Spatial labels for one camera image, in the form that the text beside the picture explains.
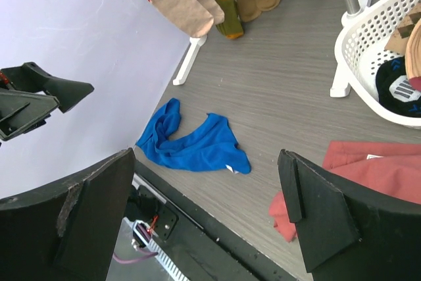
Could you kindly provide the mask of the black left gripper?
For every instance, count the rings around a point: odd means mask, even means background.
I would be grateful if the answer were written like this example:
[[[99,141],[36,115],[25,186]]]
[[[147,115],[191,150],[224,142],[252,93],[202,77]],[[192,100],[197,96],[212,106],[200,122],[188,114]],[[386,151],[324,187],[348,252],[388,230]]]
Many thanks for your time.
[[[2,68],[1,74],[15,89],[1,88],[2,141],[9,141],[44,124],[57,108],[62,113],[68,112],[94,91],[89,83],[52,76],[35,62]]]

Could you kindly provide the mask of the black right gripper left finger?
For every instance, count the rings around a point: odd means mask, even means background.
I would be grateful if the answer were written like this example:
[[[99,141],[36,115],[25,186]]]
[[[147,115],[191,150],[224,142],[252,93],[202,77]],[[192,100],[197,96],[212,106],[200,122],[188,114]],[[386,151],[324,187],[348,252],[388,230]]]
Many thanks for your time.
[[[126,149],[1,200],[2,280],[105,280],[134,177]]]

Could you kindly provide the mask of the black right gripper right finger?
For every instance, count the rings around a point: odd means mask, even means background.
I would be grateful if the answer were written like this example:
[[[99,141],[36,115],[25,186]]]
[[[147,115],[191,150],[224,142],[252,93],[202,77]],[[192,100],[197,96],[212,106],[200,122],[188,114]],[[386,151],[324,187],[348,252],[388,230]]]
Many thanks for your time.
[[[278,172],[314,280],[419,280],[420,205],[375,192],[285,149]]]

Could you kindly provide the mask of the black blue sport sock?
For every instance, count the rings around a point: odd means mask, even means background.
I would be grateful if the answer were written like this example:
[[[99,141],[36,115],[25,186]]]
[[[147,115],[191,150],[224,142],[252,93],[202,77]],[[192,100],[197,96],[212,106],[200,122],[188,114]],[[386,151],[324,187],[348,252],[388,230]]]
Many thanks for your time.
[[[397,115],[420,118],[420,92],[407,79],[405,58],[384,62],[376,73],[379,104]]]

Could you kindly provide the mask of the maroon purple striped sock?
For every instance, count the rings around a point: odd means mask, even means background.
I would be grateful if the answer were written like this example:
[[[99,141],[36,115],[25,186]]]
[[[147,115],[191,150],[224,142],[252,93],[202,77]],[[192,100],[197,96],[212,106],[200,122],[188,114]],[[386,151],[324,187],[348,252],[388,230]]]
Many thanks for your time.
[[[420,22],[418,22],[407,42],[405,70],[410,85],[420,91]]]

